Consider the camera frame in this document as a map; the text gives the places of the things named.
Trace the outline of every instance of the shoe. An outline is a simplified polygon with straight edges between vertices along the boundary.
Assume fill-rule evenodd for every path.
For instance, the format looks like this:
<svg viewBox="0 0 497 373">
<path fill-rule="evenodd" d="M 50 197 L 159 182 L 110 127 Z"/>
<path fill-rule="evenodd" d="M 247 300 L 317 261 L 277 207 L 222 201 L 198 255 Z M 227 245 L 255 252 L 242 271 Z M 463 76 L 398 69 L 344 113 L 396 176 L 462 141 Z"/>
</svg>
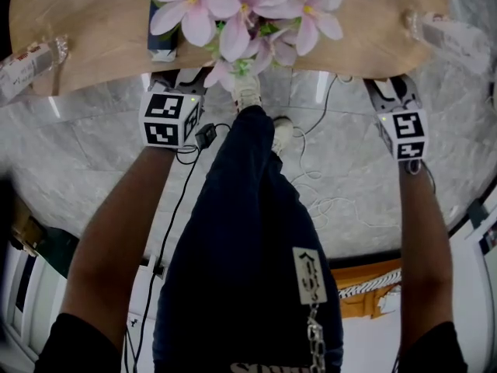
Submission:
<svg viewBox="0 0 497 373">
<path fill-rule="evenodd" d="M 279 117 L 274 120 L 274 140 L 271 150 L 280 156 L 281 152 L 290 143 L 294 135 L 294 124 L 288 117 Z"/>
<path fill-rule="evenodd" d="M 235 79 L 231 97 L 240 113 L 249 106 L 261 106 L 261 83 L 258 76 L 244 76 Z"/>
</svg>

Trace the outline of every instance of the artificial flower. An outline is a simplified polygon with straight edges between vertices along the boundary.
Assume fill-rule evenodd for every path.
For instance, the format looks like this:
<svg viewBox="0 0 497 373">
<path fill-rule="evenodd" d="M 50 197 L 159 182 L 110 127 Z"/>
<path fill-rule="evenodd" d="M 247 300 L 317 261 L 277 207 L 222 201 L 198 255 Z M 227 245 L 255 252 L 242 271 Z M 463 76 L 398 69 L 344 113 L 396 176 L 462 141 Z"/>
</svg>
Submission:
<svg viewBox="0 0 497 373">
<path fill-rule="evenodd" d="M 158 0 L 163 5 L 153 16 L 150 32 L 164 34 L 181 22 L 185 38 L 196 46 L 202 47 L 214 37 L 216 24 L 211 17 L 229 18 L 239 9 L 238 0 Z"/>
<path fill-rule="evenodd" d="M 253 14 L 262 14 L 265 8 L 274 8 L 287 0 L 238 0 L 241 8 L 231 17 L 223 28 L 220 37 L 221 54 L 228 61 L 233 62 L 241 57 L 250 42 L 249 29 L 255 24 Z M 284 11 L 276 11 L 275 15 L 282 15 Z"/>
<path fill-rule="evenodd" d="M 226 91 L 232 91 L 235 87 L 235 76 L 233 65 L 223 58 L 218 58 L 212 71 L 207 75 L 203 86 L 208 89 L 219 82 Z"/>
<path fill-rule="evenodd" d="M 288 45 L 283 38 L 287 33 L 287 29 L 280 30 L 264 37 L 256 37 L 248 44 L 246 52 L 243 54 L 244 58 L 253 57 L 255 54 L 255 61 L 252 64 L 251 73 L 258 75 L 271 65 L 273 59 L 282 66 L 292 66 L 297 59 L 297 52 L 295 49 Z"/>
<path fill-rule="evenodd" d="M 299 55 L 308 54 L 319 40 L 319 30 L 332 40 L 343 38 L 342 27 L 331 14 L 343 0 L 304 0 L 304 3 L 291 0 L 289 9 L 301 11 L 301 25 L 295 41 Z"/>
</svg>

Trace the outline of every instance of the silver chain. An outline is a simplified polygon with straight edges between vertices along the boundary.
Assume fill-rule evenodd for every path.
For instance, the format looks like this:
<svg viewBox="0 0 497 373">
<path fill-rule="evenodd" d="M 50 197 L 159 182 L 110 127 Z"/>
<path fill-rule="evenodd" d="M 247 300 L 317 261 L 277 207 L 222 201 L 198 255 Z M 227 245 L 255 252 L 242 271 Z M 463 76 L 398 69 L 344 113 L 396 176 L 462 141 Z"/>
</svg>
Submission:
<svg viewBox="0 0 497 373">
<path fill-rule="evenodd" d="M 319 304 L 311 304 L 311 312 L 308 317 L 308 340 L 311 348 L 312 365 L 310 373 L 325 373 L 325 339 L 323 337 L 323 326 L 316 320 Z"/>
</svg>

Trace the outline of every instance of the white cube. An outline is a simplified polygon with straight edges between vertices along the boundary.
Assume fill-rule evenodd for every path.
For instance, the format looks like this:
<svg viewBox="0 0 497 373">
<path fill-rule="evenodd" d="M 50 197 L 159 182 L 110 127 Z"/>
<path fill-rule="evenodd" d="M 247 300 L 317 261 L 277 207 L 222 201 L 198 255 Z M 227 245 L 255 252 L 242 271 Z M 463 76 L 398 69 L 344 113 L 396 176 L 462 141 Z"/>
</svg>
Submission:
<svg viewBox="0 0 497 373">
<path fill-rule="evenodd" d="M 181 148 L 199 123 L 201 107 L 202 97 L 194 94 L 146 92 L 140 105 L 144 144 Z"/>
<path fill-rule="evenodd" d="M 397 162 L 425 159 L 428 120 L 425 110 L 403 110 L 377 116 L 380 135 Z"/>
</svg>

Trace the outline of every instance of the wooden table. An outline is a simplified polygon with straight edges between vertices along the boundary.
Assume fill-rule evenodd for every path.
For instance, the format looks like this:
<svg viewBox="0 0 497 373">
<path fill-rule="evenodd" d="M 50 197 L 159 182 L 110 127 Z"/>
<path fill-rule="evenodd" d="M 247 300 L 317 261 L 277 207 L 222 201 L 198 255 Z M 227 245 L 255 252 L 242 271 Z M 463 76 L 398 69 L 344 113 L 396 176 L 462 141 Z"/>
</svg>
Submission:
<svg viewBox="0 0 497 373">
<path fill-rule="evenodd" d="M 41 37 L 69 35 L 70 54 L 61 69 L 60 93 L 145 72 L 198 68 L 210 60 L 205 50 L 181 40 L 174 62 L 151 62 L 149 4 L 150 0 L 11 0 L 12 49 Z M 294 67 L 361 78 L 406 73 L 423 63 L 429 51 L 405 32 L 403 12 L 413 7 L 447 13 L 448 5 L 449 0 L 345 0 L 337 14 L 344 39 L 321 37 Z M 40 95 L 50 95 L 51 76 L 38 80 L 34 88 Z"/>
</svg>

